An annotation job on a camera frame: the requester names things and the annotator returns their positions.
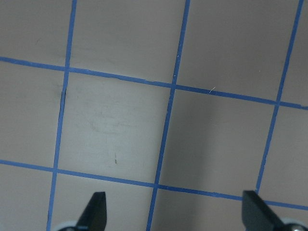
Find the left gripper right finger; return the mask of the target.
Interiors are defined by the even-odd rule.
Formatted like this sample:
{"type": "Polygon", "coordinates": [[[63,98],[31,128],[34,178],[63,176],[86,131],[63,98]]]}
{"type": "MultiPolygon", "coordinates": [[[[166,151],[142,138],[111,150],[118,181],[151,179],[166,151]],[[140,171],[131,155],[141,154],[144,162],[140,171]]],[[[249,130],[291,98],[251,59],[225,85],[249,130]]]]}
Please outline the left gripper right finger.
{"type": "Polygon", "coordinates": [[[243,191],[242,222],[248,231],[279,231],[285,226],[255,191],[243,191]]]}

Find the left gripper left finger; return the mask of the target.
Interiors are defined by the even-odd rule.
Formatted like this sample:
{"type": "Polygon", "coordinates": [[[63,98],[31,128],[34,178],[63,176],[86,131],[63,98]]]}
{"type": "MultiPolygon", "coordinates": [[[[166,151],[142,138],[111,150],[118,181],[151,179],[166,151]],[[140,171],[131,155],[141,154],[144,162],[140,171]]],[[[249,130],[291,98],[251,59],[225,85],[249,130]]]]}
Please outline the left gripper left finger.
{"type": "Polygon", "coordinates": [[[103,231],[107,224],[106,194],[95,192],[76,223],[77,231],[103,231]]]}

